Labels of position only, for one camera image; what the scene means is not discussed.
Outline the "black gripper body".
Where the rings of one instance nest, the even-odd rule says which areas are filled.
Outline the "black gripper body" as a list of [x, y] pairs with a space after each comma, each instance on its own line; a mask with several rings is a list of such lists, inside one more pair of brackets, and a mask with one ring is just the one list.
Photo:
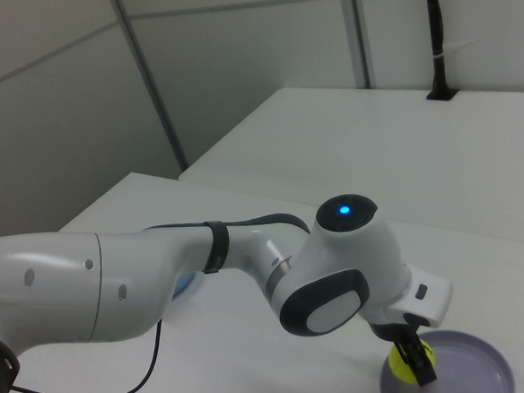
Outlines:
[[401, 341], [406, 336], [406, 325], [397, 323], [370, 324], [371, 331], [375, 336], [384, 341]]

